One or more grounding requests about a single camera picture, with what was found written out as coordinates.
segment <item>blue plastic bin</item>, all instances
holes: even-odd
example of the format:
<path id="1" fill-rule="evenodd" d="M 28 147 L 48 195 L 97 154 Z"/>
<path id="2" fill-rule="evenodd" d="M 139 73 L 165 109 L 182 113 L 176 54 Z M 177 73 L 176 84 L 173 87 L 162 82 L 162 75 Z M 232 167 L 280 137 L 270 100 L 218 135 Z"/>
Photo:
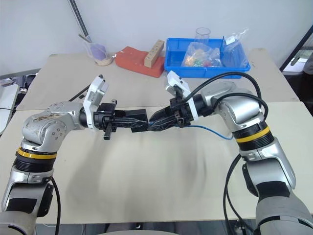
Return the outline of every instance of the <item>blue plastic bin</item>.
<path id="1" fill-rule="evenodd" d="M 233 67 L 185 67 L 181 66 L 185 53 L 193 38 L 168 38 L 166 41 L 166 55 L 164 67 L 166 71 L 174 71 L 180 77 L 188 78 L 211 78 L 224 72 L 238 71 L 246 72 L 250 70 L 248 62 L 245 68 Z M 210 39 L 209 46 L 221 49 L 222 39 Z M 225 78 L 241 78 L 240 76 L 227 76 Z"/>

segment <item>purple object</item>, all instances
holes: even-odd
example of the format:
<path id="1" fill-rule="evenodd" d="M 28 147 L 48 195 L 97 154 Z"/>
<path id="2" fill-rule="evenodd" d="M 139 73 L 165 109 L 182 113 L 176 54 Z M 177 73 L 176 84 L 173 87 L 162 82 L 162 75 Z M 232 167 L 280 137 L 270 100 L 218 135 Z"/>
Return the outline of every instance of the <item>purple object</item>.
<path id="1" fill-rule="evenodd" d="M 97 60 L 104 60 L 107 58 L 106 56 L 106 48 L 104 45 L 95 43 L 90 45 L 90 50 L 93 57 Z"/>

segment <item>floor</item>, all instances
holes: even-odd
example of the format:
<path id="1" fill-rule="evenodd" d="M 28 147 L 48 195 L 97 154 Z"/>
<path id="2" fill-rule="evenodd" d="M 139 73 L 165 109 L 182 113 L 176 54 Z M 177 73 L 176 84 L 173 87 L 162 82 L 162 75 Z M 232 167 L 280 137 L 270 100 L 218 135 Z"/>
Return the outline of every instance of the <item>floor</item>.
<path id="1" fill-rule="evenodd" d="M 255 220 L 247 220 L 255 228 Z M 224 221 L 193 221 L 193 222 L 157 222 L 139 224 L 143 230 L 156 230 L 176 233 L 179 235 L 226 235 Z M 122 230 L 136 230 L 136 223 L 121 224 L 62 224 L 59 235 L 97 235 Z M 37 224 L 35 235 L 54 235 L 55 225 Z M 252 235 L 236 229 L 237 235 Z"/>

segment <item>white wall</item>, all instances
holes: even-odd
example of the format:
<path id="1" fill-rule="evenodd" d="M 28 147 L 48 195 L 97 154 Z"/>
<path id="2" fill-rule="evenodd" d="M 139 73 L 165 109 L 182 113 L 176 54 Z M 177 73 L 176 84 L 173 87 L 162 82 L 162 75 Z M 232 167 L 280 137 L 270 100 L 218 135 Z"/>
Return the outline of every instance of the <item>white wall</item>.
<path id="1" fill-rule="evenodd" d="M 265 47 L 280 66 L 313 23 L 313 0 L 76 0 L 90 34 L 110 51 L 149 50 L 157 39 L 211 38 L 244 27 L 247 47 Z M 52 53 L 82 51 L 66 0 L 0 0 L 0 74 L 41 67 Z"/>

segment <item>white table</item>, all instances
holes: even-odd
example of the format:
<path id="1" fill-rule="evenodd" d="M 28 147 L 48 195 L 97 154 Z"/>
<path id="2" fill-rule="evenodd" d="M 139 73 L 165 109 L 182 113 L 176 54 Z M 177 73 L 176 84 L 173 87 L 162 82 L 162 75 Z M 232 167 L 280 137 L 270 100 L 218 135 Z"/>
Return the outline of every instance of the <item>white table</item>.
<path id="1" fill-rule="evenodd" d="M 268 124 L 297 178 L 295 193 L 313 212 L 313 118 L 301 102 L 269 103 Z M 159 107 L 148 108 L 148 116 Z M 23 121 L 39 111 L 17 111 L 0 139 L 0 195 L 3 195 Z M 224 135 L 219 116 L 199 125 Z M 238 153 L 234 140 L 193 128 L 131 133 L 118 129 L 110 141 L 102 132 L 73 131 L 55 162 L 62 223 L 111 223 L 224 219 L 222 194 L 228 167 Z M 257 198 L 246 189 L 241 161 L 229 194 L 243 218 L 255 217 Z M 56 200 L 38 223 L 55 223 Z"/>
<path id="2" fill-rule="evenodd" d="M 16 84 L 0 87 L 0 135 L 11 119 L 18 89 L 19 86 Z"/>
<path id="3" fill-rule="evenodd" d="M 259 83 L 265 101 L 299 101 L 265 49 L 252 50 L 249 61 L 251 70 L 248 73 Z M 46 109 L 55 102 L 67 101 L 99 74 L 103 74 L 110 85 L 104 101 L 117 99 L 118 107 L 167 106 L 172 98 L 164 90 L 166 72 L 160 78 L 154 78 L 120 68 L 115 62 L 97 66 L 84 53 L 54 54 L 39 71 L 17 110 Z M 205 80 L 186 79 L 192 90 Z M 254 92 L 245 78 L 229 80 Z"/>

